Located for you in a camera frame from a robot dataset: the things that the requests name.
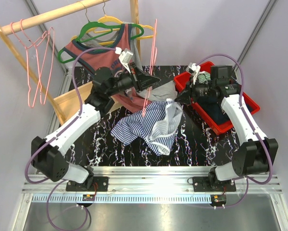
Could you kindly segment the green striped tank top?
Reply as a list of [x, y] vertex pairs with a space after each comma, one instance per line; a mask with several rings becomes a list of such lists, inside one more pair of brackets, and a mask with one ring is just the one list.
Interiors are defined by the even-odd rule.
[[197, 77], [197, 81], [200, 84], [205, 84], [211, 81], [211, 75], [209, 72], [206, 71], [202, 71], [199, 72], [198, 77]]

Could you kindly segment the navy maroon tank top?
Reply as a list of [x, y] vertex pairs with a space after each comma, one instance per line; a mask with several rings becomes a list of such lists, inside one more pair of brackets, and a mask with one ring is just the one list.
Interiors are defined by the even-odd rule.
[[229, 121], [228, 115], [221, 109], [215, 98], [199, 97], [197, 103], [217, 125]]

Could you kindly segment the salmon pink tank top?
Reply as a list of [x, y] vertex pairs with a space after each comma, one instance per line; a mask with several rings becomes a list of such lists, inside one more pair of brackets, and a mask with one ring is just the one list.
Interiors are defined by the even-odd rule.
[[[117, 38], [110, 47], [120, 47], [122, 50], [129, 49], [131, 36], [134, 34], [135, 29], [132, 28], [130, 24], [123, 25], [118, 31]], [[90, 49], [90, 47], [73, 40], [63, 48], [63, 51], [71, 57], [76, 58], [80, 53], [88, 49]], [[112, 50], [101, 49], [87, 52], [81, 56], [78, 63], [80, 63], [91, 75], [100, 67], [108, 67], [115, 77], [116, 72], [123, 70], [123, 66], [118, 59], [118, 54]], [[143, 109], [144, 98], [141, 97], [142, 95], [144, 95], [144, 93], [137, 94], [136, 90], [132, 88], [114, 95], [113, 98], [127, 110], [135, 113]]]

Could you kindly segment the blue striped tank top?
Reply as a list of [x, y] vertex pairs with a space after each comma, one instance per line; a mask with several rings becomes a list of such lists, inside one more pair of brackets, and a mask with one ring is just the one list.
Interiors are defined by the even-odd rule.
[[168, 156], [182, 114], [183, 106], [173, 99], [154, 101], [146, 107], [145, 113], [138, 111], [119, 120], [111, 135], [124, 145], [140, 137], [155, 154]]

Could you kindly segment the green hanger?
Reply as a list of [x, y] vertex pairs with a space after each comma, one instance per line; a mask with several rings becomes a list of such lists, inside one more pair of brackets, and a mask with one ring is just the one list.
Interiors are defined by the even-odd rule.
[[108, 35], [115, 30], [119, 30], [123, 21], [114, 16], [104, 15], [98, 21], [88, 21], [81, 30], [79, 35], [71, 38], [71, 41], [85, 43], [91, 40], [99, 40], [100, 37]]

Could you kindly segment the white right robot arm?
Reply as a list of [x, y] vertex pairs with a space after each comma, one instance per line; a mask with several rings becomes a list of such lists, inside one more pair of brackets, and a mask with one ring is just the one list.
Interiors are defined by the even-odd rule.
[[206, 177], [193, 178], [194, 191], [233, 192], [236, 189], [235, 180], [249, 180], [251, 174], [264, 172], [269, 175], [267, 180], [260, 184], [267, 184], [273, 175], [273, 160], [278, 143], [276, 139], [268, 138], [253, 119], [245, 103], [242, 85], [231, 78], [232, 66], [211, 66], [211, 79], [203, 83], [199, 82], [199, 75], [202, 74], [200, 65], [190, 63], [186, 71], [189, 79], [176, 101], [191, 105], [199, 98], [212, 97], [229, 117], [240, 144], [231, 162], [211, 168]]

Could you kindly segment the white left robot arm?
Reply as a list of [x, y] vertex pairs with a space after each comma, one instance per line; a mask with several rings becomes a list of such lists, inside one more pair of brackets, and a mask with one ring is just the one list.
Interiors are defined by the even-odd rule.
[[29, 164], [53, 182], [69, 180], [76, 182], [81, 190], [89, 191], [93, 187], [93, 172], [68, 163], [64, 158], [67, 150], [89, 127], [109, 113], [115, 104], [112, 96], [131, 88], [143, 91], [159, 81], [134, 63], [117, 77], [107, 67], [97, 69], [90, 94], [85, 101], [80, 101], [78, 112], [47, 137], [37, 136], [32, 140]]

